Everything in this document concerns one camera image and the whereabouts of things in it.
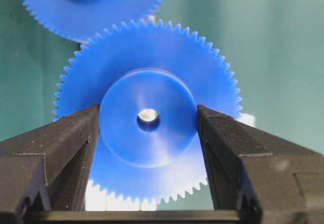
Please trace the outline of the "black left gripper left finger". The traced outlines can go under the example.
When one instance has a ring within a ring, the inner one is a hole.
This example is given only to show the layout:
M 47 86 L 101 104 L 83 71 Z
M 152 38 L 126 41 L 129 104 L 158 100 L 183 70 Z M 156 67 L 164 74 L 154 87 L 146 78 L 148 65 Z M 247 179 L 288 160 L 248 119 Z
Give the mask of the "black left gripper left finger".
M 99 135 L 98 106 L 1 142 L 1 223 L 27 210 L 81 211 Z

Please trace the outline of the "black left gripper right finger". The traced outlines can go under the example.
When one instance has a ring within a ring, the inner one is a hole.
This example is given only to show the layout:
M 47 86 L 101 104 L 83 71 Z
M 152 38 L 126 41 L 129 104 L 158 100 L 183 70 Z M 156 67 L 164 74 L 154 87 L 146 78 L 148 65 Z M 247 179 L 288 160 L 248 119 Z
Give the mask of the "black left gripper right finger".
M 213 205 L 247 223 L 323 223 L 323 155 L 199 105 Z

